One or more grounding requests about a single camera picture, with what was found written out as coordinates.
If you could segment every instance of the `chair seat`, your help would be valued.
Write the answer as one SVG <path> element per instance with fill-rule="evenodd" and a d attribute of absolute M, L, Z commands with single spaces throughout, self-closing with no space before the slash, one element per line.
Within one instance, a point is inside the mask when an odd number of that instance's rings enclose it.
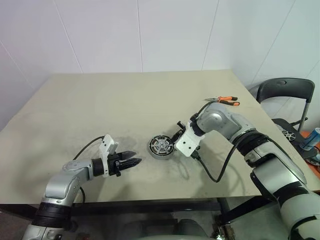
<path fill-rule="evenodd" d="M 299 144 L 305 139 L 289 122 L 282 118 L 272 119 L 275 124 L 280 125 L 284 130 L 288 132 L 292 132 L 295 134 L 295 140 L 290 141 L 290 143 L 294 146 L 295 150 L 301 155 L 303 159 L 310 159 L 318 154 L 318 151 L 315 147 L 311 150 L 306 151 L 299 147 Z"/>

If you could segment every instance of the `circular metal part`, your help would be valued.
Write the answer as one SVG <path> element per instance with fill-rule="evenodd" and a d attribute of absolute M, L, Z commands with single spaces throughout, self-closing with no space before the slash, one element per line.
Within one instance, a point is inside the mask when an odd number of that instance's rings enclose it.
<path fill-rule="evenodd" d="M 296 135 L 292 131 L 283 130 L 282 133 L 289 141 L 296 139 Z"/>
<path fill-rule="evenodd" d="M 174 153 L 174 144 L 170 137 L 166 135 L 157 135 L 150 140 L 148 151 L 155 159 L 166 160 Z"/>

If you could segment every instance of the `white wall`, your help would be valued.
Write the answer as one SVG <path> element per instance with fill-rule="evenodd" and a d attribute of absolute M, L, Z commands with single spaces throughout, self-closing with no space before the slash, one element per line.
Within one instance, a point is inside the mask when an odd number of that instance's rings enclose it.
<path fill-rule="evenodd" d="M 248 88 L 320 85 L 319 11 L 319 0 L 1 0 L 0 129 L 52 73 L 232 69 Z M 320 125 L 319 93 L 306 128 Z M 296 121 L 299 103 L 263 107 Z"/>

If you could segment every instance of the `pliers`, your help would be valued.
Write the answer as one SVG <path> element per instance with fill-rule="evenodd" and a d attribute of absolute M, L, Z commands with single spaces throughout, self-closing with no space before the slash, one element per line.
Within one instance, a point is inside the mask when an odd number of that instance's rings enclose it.
<path fill-rule="evenodd" d="M 213 98 L 206 98 L 206 101 L 216 102 L 221 104 L 227 104 L 231 106 L 239 106 L 240 102 L 236 101 L 238 98 L 236 96 L 217 96 Z"/>

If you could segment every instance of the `floor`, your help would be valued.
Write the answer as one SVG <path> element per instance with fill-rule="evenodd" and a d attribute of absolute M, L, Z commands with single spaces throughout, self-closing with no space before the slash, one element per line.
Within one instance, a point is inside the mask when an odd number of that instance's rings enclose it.
<path fill-rule="evenodd" d="M 246 201 L 244 197 L 228 198 L 230 208 Z M 134 238 L 136 221 L 192 219 L 202 226 L 208 236 L 211 235 L 214 223 L 213 216 L 219 212 L 210 211 L 180 211 L 174 213 L 134 213 L 119 215 L 102 215 L 77 217 L 79 225 L 76 232 L 66 232 L 63 240 L 82 240 L 86 234 L 89 240 L 129 240 Z M 29 221 L 0 213 L 0 239 L 20 240 Z M 247 215 L 239 217 L 231 224 L 236 240 L 287 240 L 288 233 L 281 221 L 277 205 L 268 205 Z M 150 234 L 169 234 L 172 229 L 154 227 Z"/>

